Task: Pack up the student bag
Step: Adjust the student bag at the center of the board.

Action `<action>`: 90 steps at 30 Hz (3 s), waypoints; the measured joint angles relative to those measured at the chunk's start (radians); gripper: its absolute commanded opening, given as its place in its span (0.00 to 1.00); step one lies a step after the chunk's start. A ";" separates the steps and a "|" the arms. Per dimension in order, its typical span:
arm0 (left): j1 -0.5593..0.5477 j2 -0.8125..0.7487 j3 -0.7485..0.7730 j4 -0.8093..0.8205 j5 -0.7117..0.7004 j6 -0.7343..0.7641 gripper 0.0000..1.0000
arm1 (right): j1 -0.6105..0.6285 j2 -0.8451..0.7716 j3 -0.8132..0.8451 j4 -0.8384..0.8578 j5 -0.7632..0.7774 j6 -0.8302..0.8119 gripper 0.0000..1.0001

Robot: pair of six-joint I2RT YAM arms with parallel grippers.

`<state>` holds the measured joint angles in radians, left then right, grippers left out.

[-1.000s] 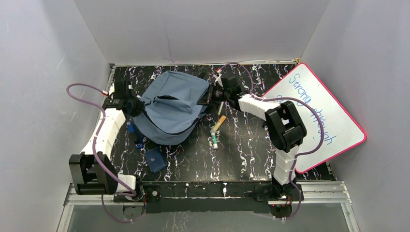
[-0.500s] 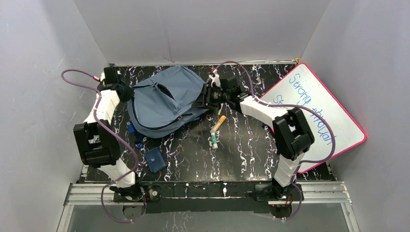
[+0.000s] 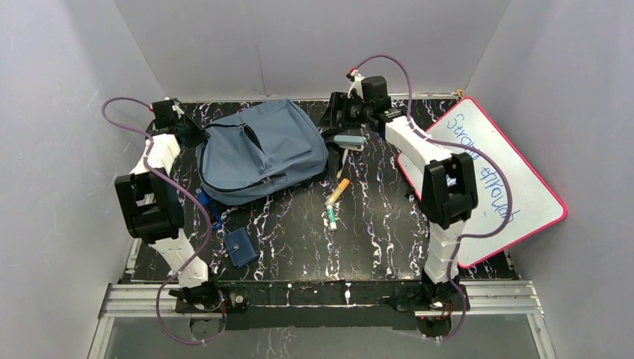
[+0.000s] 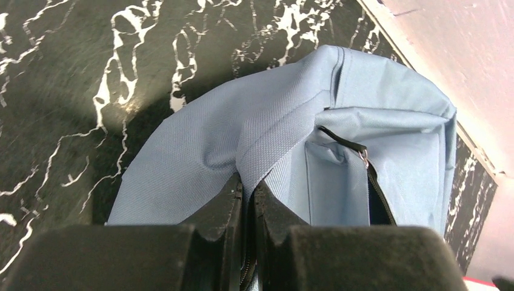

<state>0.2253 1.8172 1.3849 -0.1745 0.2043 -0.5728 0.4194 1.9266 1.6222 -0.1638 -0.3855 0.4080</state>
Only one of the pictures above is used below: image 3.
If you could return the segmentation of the green white glue stick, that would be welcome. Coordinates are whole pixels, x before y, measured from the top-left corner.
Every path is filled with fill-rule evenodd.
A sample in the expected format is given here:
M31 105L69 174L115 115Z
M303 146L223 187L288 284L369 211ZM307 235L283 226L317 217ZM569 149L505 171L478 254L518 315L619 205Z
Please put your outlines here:
M328 228L330 232L336 232L337 231L337 225L336 225L336 213L335 213L335 209L333 207L332 204L327 204L325 206L326 208L326 212L327 212L327 220L328 220Z

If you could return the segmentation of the teal eraser case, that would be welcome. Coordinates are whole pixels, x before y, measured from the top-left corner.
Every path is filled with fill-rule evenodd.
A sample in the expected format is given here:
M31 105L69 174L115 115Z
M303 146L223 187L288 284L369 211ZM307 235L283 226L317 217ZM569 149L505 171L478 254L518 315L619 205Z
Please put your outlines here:
M333 142L345 150L363 151L366 145L366 139L358 135L335 135Z

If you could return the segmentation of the blue student backpack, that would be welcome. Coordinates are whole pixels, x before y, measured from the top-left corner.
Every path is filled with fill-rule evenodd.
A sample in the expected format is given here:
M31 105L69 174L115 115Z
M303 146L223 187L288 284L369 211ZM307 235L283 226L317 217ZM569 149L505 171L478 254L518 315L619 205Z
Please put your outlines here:
M329 158L340 152L310 116L288 100L264 102L203 127L197 147L202 190L238 206L285 188L320 181Z

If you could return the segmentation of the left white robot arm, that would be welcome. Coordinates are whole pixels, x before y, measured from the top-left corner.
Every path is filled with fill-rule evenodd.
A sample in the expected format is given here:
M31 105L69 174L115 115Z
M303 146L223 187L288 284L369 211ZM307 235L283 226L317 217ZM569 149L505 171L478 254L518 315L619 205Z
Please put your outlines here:
M209 267L196 255L185 234L185 215L170 173L182 145L198 144L201 130L167 97L147 107L155 116L142 132L144 151L133 169L115 180L126 228L134 239L154 249L170 266L179 288L170 295L199 310L217 310L223 291L213 284Z

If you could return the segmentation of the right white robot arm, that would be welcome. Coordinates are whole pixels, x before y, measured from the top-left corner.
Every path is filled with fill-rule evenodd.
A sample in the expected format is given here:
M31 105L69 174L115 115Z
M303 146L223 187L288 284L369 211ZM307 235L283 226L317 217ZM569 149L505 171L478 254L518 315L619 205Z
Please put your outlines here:
M321 122L337 132L367 125L420 172L429 249L419 297L426 307L439 310L458 291L455 258L466 222L478 205L473 159L436 144L409 114L393 107L384 77L365 77L352 70L347 78L349 90L331 94Z

